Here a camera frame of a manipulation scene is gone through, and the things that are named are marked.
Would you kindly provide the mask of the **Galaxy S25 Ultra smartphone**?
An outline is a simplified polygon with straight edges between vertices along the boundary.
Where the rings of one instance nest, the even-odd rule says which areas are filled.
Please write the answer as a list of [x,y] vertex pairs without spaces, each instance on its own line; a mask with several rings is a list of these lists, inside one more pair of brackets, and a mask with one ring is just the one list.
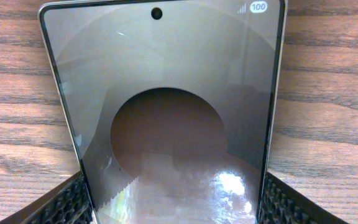
[[257,223],[288,3],[59,1],[38,18],[98,223]]

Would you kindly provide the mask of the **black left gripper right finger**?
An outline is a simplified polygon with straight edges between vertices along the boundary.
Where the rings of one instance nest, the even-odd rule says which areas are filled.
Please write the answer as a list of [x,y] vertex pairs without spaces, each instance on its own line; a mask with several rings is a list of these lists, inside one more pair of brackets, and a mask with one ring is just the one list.
[[258,224],[347,224],[295,189],[266,173]]

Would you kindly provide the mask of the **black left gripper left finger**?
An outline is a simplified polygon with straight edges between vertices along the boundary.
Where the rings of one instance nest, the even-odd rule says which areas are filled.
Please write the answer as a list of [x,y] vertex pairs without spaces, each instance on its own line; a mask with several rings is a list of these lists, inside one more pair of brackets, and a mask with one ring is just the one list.
[[93,208],[82,172],[0,221],[0,224],[90,224]]

